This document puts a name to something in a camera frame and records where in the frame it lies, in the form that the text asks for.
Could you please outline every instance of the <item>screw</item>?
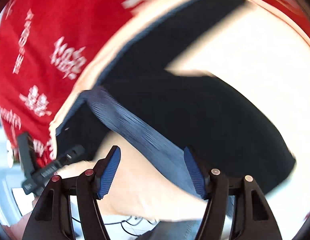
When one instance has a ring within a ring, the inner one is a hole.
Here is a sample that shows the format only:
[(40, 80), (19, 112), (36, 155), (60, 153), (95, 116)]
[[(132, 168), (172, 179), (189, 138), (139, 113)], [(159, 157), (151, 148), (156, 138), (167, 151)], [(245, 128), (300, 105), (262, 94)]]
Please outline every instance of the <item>screw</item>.
[(92, 169), (85, 170), (85, 175), (86, 176), (91, 176), (93, 174), (94, 174), (94, 170), (92, 170)]
[(56, 182), (56, 181), (59, 181), (59, 176), (58, 175), (55, 175), (55, 176), (53, 176), (52, 178), (51, 178), (51, 180), (53, 181), (53, 182)]
[(245, 176), (245, 179), (246, 179), (248, 182), (252, 182), (252, 181), (253, 181), (253, 177), (250, 176), (250, 175), (246, 175), (246, 176)]
[(219, 169), (212, 169), (211, 172), (214, 175), (219, 175), (221, 173), (221, 171)]

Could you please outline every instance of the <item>blue gripper pad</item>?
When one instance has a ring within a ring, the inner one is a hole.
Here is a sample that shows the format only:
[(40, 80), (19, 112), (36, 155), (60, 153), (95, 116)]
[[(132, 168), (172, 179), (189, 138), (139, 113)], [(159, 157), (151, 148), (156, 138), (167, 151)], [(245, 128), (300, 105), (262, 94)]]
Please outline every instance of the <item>blue gripper pad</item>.
[(196, 193), (204, 198), (206, 195), (205, 179), (188, 147), (185, 147), (184, 149), (184, 161), (194, 184)]
[(98, 197), (103, 198), (108, 193), (116, 174), (120, 162), (120, 157), (120, 148), (117, 147), (113, 153), (113, 156), (110, 158), (110, 161), (107, 164), (103, 175), (100, 178), (100, 189), (98, 191)]

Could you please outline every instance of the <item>red cloth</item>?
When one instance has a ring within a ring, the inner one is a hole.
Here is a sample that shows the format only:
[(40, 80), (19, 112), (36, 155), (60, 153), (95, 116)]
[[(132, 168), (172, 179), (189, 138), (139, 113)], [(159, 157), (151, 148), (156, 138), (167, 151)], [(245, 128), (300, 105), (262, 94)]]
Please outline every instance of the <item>red cloth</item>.
[(0, 26), (0, 113), (13, 147), (28, 131), (50, 160), (49, 123), (80, 73), (129, 19), (124, 0), (10, 0)]

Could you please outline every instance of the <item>red fabric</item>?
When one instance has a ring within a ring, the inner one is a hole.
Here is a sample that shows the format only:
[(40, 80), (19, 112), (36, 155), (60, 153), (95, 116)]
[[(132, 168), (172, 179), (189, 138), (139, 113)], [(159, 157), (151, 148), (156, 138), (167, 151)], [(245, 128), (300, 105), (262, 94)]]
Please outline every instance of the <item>red fabric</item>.
[[(16, 136), (24, 131), (34, 138), (40, 166), (51, 161), (49, 123), (87, 64), (132, 17), (122, 2), (11, 0), (8, 3), (0, 26), (0, 112), (13, 147), (17, 146)], [(58, 40), (60, 50), (55, 51)], [(67, 68), (75, 73), (66, 72)], [(31, 93), (34, 96), (27, 102)]]

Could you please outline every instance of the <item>black cloth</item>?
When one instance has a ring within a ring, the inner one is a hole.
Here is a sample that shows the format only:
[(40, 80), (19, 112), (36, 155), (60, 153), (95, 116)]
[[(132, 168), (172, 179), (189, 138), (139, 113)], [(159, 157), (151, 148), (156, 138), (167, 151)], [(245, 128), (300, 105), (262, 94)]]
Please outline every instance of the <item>black cloth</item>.
[[(210, 166), (230, 176), (252, 175), (266, 194), (295, 164), (274, 125), (218, 78), (175, 77), (165, 71), (194, 40), (243, 4), (195, 0), (171, 12), (119, 53), (97, 85), (181, 149), (191, 144)], [(57, 136), (58, 154), (80, 143), (90, 159), (109, 131), (86, 104), (64, 128)]]

